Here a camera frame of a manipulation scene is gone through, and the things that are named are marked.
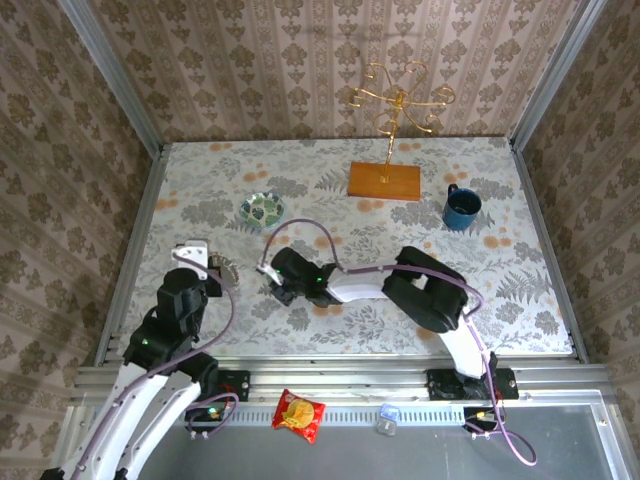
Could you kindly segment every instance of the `gold jewelry stand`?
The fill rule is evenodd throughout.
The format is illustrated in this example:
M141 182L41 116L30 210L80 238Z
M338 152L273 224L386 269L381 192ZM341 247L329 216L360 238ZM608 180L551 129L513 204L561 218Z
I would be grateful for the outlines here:
M353 197L372 197L372 198L386 198L391 200L408 200L419 201L420 200L420 167L408 166L408 165L391 165L391 156L393 155L393 143L398 133L398 118L400 112L409 119L409 121L419 130L431 133L432 130L425 126L421 126L414 120L409 111L407 110L411 106L418 107L435 107L444 106L453 103L456 100L455 92L449 87L438 87L432 95L435 98L441 98L439 102L414 102L411 100L411 94L414 92L418 85L424 83L427 79L428 69L422 62L412 61L404 66L404 71L407 73L414 73L418 69L422 69L423 72L416 80L415 85L408 92L394 85L391 81L391 76L386 67L380 63L368 63L365 66L364 76L375 80L376 68L382 69L385 73L387 80L389 81L389 87L391 88L392 97L385 97L384 95L378 95L365 88L353 89L353 100L349 102L352 107L361 107L364 105L365 97L367 95L372 98L383 100L389 104L392 111L389 109L383 111L379 115L373 117L372 122L374 128L383 135L389 135L389 149L387 151L387 161L384 165L379 163L363 163L352 162L351 173L349 175L349 188L347 193ZM378 127L378 120L382 115L389 115L389 120ZM437 115L429 114L425 120L428 119L440 120Z

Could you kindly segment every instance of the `floral tablecloth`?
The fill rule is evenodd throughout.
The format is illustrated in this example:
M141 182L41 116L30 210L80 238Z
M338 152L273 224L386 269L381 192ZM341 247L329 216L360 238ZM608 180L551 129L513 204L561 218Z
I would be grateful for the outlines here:
M175 267L171 248L206 239L231 272L238 316L211 349L217 355L418 354L446 352L437 335L419 328L388 300L319 309L303 298L284 307L255 270L267 233L237 215L243 199L274 191L285 218L305 217L333 232L340 260L366 264L418 247L465 276L487 306L475 322L498 354L572 352L547 266L506 141L502 138L412 139L396 142L394 162L419 165L422 200L348 197L352 161L384 161L385 139L181 143L171 146L156 211L136 279L123 345L156 303L164 274ZM444 227L447 186L475 190L483 208L463 233ZM276 240L305 258L331 260L328 242L310 225L291 225ZM203 339L220 331L227 299L212 299Z

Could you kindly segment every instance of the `metal frame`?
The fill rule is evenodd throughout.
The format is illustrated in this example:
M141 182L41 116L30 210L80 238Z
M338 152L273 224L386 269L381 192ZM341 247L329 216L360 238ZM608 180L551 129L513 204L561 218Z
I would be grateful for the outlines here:
M536 85L527 108L510 137L516 151L524 150L606 3L607 0L582 0L576 7L562 39Z
M60 6L78 32L80 40L87 47L149 155L155 160L162 148L162 138L147 115L125 69L111 49L102 27L91 11L89 2L60 0Z
M264 361L223 357L219 361L221 368L252 372L251 393L246 404L249 407L276 405L283 388L312 396L329 407L368 409L389 401L399 407L424 407L425 411L437 405L488 406L488 402L483 401L429 401L425 370L451 368L451 359ZM506 401L507 408L591 406L614 478L640 478L640 468L603 365L581 365L571 359L513 358L501 359L500 366L514 370L520 390L520 399ZM115 362L102 368L79 370L76 391L54 452L54 464L61 464L78 445L107 398L116 372Z
M131 302L131 295L133 294L133 287L136 284L136 277L138 276L138 269L142 262L144 246L147 243L147 235L149 233L149 227L151 226L153 212L158 200L158 195L160 194L160 187L164 181L164 172L167 168L167 160L170 152L171 146L169 145L162 150L162 153L158 155L159 158L151 165L151 171L147 178L147 184L144 187L140 207L138 208L136 220L131 230L131 238L127 245L127 252L122 261L118 282L116 283L113 299L109 306L109 312L107 313L102 337L100 337L100 343L96 350L94 360L94 365L96 366L102 365L107 354L109 342L111 341L111 334L112 332L118 331L122 320L127 315L129 302Z
M540 239L540 248L542 249L542 254L544 255L545 262L547 263L547 268L549 269L549 277L551 278L551 283L553 284L553 288L558 298L558 306L560 307L565 325L569 330L569 338L573 341L573 347L576 350L578 359L581 362L588 363L589 355L587 353L587 348L585 347L582 334L580 333L578 320L576 319L573 307L571 306L569 293L567 292L567 287L565 286L562 273L560 272L558 259L553 251L549 231L544 223L544 216L542 215L542 210L540 209L540 204L538 203L536 192L533 188L531 177L529 176L529 171L524 163L522 151L515 147L513 148L513 159L516 164L518 174L520 175L520 182L522 184L525 197L527 198L527 204L531 211L533 224L536 232L538 233L538 238Z

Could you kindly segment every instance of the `patterned wallpaper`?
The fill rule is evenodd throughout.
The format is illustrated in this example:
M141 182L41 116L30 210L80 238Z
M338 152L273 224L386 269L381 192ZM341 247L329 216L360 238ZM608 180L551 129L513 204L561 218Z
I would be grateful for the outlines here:
M0 2L0 478L48 467L149 165L57 3Z
M525 159L592 361L640 454L640 2L610 0Z
M372 136L380 105L349 107L363 65L394 82L429 66L416 99L458 94L440 135L505 135L577 0L90 0L165 142ZM373 88L388 89L383 75ZM403 135L419 132L408 128Z

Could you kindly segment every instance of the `red snack bag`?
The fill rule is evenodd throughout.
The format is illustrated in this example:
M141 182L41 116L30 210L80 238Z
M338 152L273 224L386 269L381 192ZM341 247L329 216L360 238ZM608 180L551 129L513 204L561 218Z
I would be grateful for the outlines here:
M310 402L285 389L278 402L271 426L273 428L288 428L306 438L313 445L322 422L324 409L324 403Z

